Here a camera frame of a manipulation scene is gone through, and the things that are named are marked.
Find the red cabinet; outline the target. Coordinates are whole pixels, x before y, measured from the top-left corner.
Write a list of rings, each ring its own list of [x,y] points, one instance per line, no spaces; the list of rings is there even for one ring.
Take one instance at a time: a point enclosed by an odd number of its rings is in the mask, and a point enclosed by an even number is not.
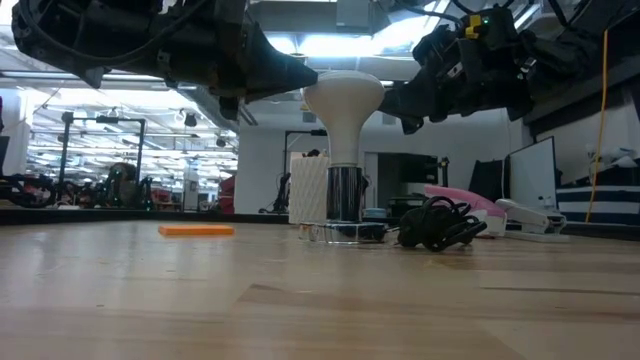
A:
[[[223,214],[234,214],[235,176],[222,180],[218,186],[218,207]]]

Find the black chair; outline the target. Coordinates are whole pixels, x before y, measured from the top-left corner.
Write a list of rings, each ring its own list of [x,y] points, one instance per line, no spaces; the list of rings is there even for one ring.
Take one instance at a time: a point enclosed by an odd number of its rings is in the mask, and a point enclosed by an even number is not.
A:
[[[468,190],[492,202],[503,197],[503,161],[476,161]]]

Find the black cabinet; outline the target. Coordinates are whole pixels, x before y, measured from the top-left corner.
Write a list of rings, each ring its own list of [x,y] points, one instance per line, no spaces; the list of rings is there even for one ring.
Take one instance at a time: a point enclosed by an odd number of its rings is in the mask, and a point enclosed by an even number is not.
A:
[[[447,187],[449,159],[409,153],[379,153],[377,205],[388,218],[400,218],[427,200],[425,187]]]

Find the black background gantry frame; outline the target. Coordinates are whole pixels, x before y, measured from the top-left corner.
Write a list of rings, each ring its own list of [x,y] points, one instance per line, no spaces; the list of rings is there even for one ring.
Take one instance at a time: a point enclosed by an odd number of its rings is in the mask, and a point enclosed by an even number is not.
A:
[[[308,130],[308,131],[304,131],[304,130],[285,130],[284,133],[284,148],[283,148],[283,164],[286,165],[286,161],[287,161],[287,153],[288,153],[288,147],[289,147],[289,143],[288,143],[288,137],[292,134],[308,134],[311,136],[320,136],[320,137],[326,137],[327,136],[327,131],[325,129],[315,129],[315,130]]]
[[[64,180],[65,180],[65,170],[66,170],[66,163],[67,163],[68,143],[70,139],[70,128],[75,121],[91,120],[91,121],[95,121],[98,124],[117,124],[119,122],[138,123],[139,131],[137,132],[137,134],[138,134],[139,140],[138,140],[136,173],[135,173],[134,180],[137,186],[140,185],[142,153],[143,153],[143,146],[144,146],[144,140],[145,140],[145,131],[147,128],[145,119],[113,117],[113,116],[104,116],[104,115],[100,115],[97,117],[76,117],[73,112],[66,111],[62,114],[61,120],[64,124],[64,131],[62,135],[62,150],[61,150],[60,168],[59,168],[58,185],[57,185],[57,193],[56,193],[57,200],[60,200],[62,198],[62,192],[65,189]]]

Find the white flat panel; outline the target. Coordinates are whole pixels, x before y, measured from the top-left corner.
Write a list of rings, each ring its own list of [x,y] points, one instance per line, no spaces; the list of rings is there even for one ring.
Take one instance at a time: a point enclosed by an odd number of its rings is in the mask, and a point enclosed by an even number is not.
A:
[[[503,186],[508,199],[529,207],[557,209],[554,137],[510,153],[505,166]]]

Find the pink stapler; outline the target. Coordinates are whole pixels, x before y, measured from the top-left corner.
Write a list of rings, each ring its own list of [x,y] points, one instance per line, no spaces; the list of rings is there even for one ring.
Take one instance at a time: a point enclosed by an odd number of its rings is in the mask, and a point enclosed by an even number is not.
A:
[[[478,234],[481,238],[498,238],[505,235],[507,215],[497,204],[473,192],[427,184],[425,195],[445,196],[456,203],[465,202],[471,206],[470,215],[476,216],[487,224],[487,228]]]

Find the white reflector lightbulb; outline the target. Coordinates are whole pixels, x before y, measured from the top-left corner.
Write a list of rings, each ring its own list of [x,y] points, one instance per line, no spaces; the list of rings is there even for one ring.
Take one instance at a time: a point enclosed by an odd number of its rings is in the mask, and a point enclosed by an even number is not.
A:
[[[303,89],[309,110],[324,125],[331,167],[357,167],[361,129],[383,101],[375,76],[352,70],[330,71]]]

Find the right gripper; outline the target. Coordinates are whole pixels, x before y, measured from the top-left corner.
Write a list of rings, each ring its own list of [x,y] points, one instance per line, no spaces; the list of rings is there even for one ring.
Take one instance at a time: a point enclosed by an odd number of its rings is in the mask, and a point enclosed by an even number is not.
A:
[[[518,118],[531,109],[524,47],[507,5],[467,11],[453,29],[439,26],[414,48],[426,83],[385,92],[379,110],[400,117],[404,134],[424,126],[424,117],[505,108]]]

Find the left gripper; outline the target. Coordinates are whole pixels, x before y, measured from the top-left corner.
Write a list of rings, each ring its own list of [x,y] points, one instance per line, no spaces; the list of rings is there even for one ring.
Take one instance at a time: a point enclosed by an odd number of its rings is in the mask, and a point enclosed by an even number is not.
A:
[[[160,48],[161,76],[208,87],[220,96],[219,112],[225,119],[237,119],[238,96],[245,94],[245,101],[253,102],[317,83],[318,73],[276,50],[258,23],[250,27],[246,40],[248,0],[165,0],[164,4],[172,20],[189,10],[193,14]]]

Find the blue white striped cloth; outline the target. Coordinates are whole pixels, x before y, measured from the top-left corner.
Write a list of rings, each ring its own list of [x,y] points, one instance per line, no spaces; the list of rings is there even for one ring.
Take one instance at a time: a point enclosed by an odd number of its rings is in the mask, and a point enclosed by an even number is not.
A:
[[[592,188],[558,189],[558,209],[569,222],[584,223],[588,210],[589,222],[640,226],[640,186],[598,185],[591,202]]]

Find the white textured pen cup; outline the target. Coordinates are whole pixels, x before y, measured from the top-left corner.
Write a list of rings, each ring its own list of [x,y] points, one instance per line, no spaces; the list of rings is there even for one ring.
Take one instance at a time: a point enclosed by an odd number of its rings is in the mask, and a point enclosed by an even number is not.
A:
[[[328,157],[304,157],[291,161],[289,223],[320,223],[327,218]]]

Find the long ceiling light strip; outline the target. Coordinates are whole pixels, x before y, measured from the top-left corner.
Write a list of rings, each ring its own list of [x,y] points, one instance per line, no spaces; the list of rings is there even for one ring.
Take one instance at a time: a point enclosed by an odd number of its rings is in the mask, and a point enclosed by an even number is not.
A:
[[[0,70],[0,77],[13,79],[41,79],[41,80],[80,80],[80,77],[65,72],[40,72],[40,71],[9,71]],[[104,81],[129,81],[129,82],[162,82],[161,78],[126,73],[105,74]]]

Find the person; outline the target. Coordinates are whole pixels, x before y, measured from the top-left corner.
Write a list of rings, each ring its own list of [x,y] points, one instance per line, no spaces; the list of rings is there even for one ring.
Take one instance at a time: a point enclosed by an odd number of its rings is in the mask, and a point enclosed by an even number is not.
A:
[[[114,163],[109,168],[106,181],[106,203],[111,207],[133,208],[138,186],[135,180],[137,168],[130,163]]]

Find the white stapler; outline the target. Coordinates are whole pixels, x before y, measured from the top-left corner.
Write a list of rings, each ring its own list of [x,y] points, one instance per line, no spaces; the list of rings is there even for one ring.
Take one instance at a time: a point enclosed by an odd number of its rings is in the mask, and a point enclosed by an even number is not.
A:
[[[538,243],[569,243],[570,237],[563,235],[566,217],[545,208],[519,204],[510,199],[499,199],[496,205],[507,216],[505,237]]]

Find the white crumpled bag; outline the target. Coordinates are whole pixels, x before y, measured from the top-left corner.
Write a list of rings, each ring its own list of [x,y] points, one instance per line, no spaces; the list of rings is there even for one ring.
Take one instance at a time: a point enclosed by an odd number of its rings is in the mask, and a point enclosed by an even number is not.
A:
[[[585,146],[589,159],[589,170],[600,172],[610,168],[635,168],[640,167],[640,154],[630,148],[603,147],[597,150],[595,145]]]

